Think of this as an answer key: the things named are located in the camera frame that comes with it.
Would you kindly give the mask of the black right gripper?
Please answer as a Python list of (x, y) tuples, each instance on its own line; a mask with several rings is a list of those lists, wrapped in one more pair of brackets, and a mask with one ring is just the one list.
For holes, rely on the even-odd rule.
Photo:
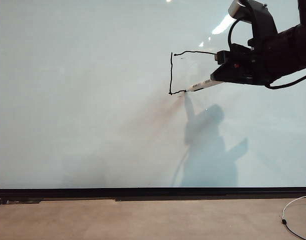
[[(210, 79), (256, 86), (272, 83), (275, 79), (264, 63), (264, 40), (278, 32), (267, 5), (256, 0), (234, 0), (228, 13), (235, 19), (227, 36), (229, 51), (221, 50), (215, 54), (214, 59), (219, 67), (210, 75)], [(233, 29), (239, 22), (251, 24), (252, 38), (247, 41), (247, 47), (232, 43)]]

